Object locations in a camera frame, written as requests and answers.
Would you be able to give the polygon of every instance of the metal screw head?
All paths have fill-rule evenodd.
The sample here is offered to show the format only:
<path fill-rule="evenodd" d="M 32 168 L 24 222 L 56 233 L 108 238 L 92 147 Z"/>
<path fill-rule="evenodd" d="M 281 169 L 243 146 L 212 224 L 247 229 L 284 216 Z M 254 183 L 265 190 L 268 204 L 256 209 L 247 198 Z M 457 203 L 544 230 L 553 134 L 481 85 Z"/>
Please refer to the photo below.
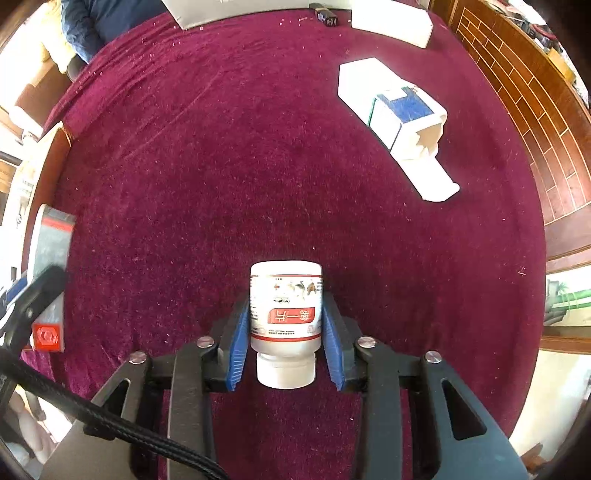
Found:
<path fill-rule="evenodd" d="M 376 341 L 374 337 L 359 337 L 357 339 L 357 344 L 361 348 L 373 348 L 375 347 Z"/>
<path fill-rule="evenodd" d="M 430 364 L 438 364 L 441 362 L 441 354 L 435 350 L 429 350 L 425 353 L 425 360 Z"/>
<path fill-rule="evenodd" d="M 216 341 L 209 335 L 205 335 L 197 339 L 197 346 L 199 348 L 209 348 L 213 346 L 214 343 L 216 343 Z"/>
<path fill-rule="evenodd" d="M 141 365 L 148 359 L 148 355 L 144 352 L 134 352 L 129 356 L 129 363 L 134 365 Z"/>

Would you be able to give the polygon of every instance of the bottle label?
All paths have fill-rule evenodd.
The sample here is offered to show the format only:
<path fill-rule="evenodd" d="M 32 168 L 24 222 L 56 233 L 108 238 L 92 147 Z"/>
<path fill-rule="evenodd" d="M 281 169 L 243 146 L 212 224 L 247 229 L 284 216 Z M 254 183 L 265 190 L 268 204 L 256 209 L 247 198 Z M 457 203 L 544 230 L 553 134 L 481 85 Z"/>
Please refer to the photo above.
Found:
<path fill-rule="evenodd" d="M 321 275 L 253 275 L 251 335 L 269 342 L 302 342 L 321 335 Z"/>

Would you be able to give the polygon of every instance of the yellow shirt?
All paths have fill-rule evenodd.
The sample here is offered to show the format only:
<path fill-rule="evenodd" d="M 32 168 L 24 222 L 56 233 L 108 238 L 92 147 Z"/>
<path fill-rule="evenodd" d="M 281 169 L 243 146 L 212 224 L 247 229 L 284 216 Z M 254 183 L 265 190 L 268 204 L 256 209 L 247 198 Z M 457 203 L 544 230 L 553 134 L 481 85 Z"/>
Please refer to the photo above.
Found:
<path fill-rule="evenodd" d="M 27 23 L 32 27 L 30 31 L 37 33 L 60 72 L 65 73 L 76 51 L 61 30 L 61 1 L 51 0 L 43 4 Z"/>

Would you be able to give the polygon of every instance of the person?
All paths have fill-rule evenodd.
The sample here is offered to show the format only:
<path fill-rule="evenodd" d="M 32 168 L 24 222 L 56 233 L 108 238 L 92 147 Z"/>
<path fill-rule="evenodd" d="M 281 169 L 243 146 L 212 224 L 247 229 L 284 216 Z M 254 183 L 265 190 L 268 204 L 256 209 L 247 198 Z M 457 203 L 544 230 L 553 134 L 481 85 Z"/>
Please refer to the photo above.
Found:
<path fill-rule="evenodd" d="M 27 22 L 27 28 L 41 42 L 41 60 L 51 57 L 60 72 L 73 82 L 86 63 L 76 54 L 61 30 L 61 2 L 50 0 L 39 7 Z"/>
<path fill-rule="evenodd" d="M 107 43 L 166 11 L 161 0 L 61 0 L 61 27 L 88 63 Z"/>

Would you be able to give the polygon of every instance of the black cable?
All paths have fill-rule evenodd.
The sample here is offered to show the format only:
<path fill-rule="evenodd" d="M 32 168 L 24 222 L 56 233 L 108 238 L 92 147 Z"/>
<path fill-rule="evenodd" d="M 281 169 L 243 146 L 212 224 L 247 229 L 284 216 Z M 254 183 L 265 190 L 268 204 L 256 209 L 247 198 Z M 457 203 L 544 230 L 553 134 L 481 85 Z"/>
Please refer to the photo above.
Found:
<path fill-rule="evenodd" d="M 199 470 L 210 480 L 230 480 L 216 462 L 185 446 L 122 419 L 92 402 L 73 394 L 61 385 L 44 377 L 20 358 L 0 347 L 0 373 L 15 381 L 25 390 L 52 403 L 61 411 L 78 420 L 100 427 L 118 439 L 141 446 L 150 452 Z"/>

